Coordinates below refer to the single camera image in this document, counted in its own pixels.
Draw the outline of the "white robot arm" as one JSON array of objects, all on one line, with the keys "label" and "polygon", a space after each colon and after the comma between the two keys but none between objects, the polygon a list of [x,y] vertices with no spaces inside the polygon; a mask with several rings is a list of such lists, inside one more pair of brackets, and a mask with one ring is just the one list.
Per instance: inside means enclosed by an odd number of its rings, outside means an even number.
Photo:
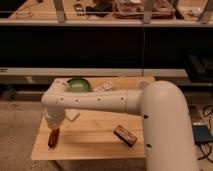
[{"label": "white robot arm", "polygon": [[139,115],[147,171],[199,171],[188,105],[171,82],[156,81],[142,90],[72,93],[54,81],[41,102],[49,126],[61,124],[67,109]]}]

